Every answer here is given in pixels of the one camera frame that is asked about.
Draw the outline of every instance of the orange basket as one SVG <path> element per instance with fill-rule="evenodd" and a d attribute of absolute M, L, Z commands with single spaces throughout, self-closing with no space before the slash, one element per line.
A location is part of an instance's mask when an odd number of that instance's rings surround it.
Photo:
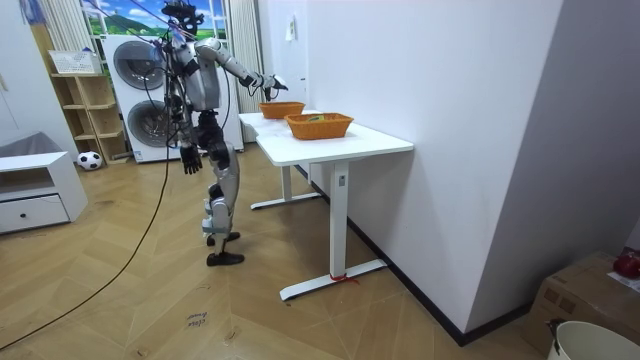
<path fill-rule="evenodd" d="M 299 102 L 260 103 L 260 110 L 265 119 L 284 119 L 286 115 L 302 113 L 304 104 Z"/>
<path fill-rule="evenodd" d="M 287 115 L 284 117 L 291 128 L 293 136 L 300 140 L 333 139 L 344 137 L 349 124 L 353 121 L 338 113 Z"/>

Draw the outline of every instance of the stacked washer dryer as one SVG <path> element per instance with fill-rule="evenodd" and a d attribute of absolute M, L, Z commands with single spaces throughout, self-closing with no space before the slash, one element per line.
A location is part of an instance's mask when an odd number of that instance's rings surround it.
<path fill-rule="evenodd" d="M 167 117 L 164 113 L 158 112 L 164 109 L 164 72 L 159 68 L 151 70 L 154 67 L 164 67 L 164 64 L 155 59 L 151 44 L 133 35 L 107 35 L 102 41 L 102 46 L 136 161 L 141 163 L 166 159 Z M 147 72 L 149 72 L 146 81 L 149 95 L 145 91 L 144 84 L 144 76 Z M 224 127 L 224 136 L 236 150 L 243 150 L 235 80 L 229 78 L 231 81 L 229 94 L 222 68 L 218 68 L 218 79 L 221 82 L 221 107 L 216 109 L 218 122 L 222 126 L 227 114 L 227 96 L 231 95 L 229 118 Z M 194 112 L 194 125 L 197 125 L 197 119 L 198 113 Z M 179 149 L 169 149 L 169 158 L 179 157 Z"/>

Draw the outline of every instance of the wooden floor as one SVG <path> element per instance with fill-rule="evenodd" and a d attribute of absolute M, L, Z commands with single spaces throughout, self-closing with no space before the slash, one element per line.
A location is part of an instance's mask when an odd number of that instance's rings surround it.
<path fill-rule="evenodd" d="M 283 303 L 287 285 L 328 272 L 329 208 L 322 199 L 259 211 L 280 194 L 279 171 L 255 146 L 229 250 L 241 265 L 205 266 L 200 232 L 205 171 L 170 164 L 165 200 L 140 252 L 103 293 L 0 359 L 541 359 L 506 326 L 460 349 L 385 269 Z M 147 226 L 164 164 L 81 173 L 89 206 L 73 224 L 0 240 L 0 345 L 71 308 L 124 264 Z M 294 192 L 310 191 L 294 171 Z M 348 265 L 373 259 L 348 234 Z"/>

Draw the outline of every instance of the white bucket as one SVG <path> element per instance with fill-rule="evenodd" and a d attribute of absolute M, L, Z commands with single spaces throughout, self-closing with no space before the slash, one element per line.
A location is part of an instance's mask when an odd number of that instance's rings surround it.
<path fill-rule="evenodd" d="M 555 340 L 548 360 L 640 359 L 640 346 L 603 327 L 581 321 L 549 326 Z"/>

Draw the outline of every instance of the cardboard box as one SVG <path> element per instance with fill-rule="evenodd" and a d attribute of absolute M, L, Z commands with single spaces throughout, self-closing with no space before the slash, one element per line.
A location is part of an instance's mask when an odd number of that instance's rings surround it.
<path fill-rule="evenodd" d="M 546 278 L 527 315 L 522 337 L 544 356 L 551 319 L 586 321 L 640 345 L 640 293 L 607 274 L 615 257 L 599 252 Z"/>

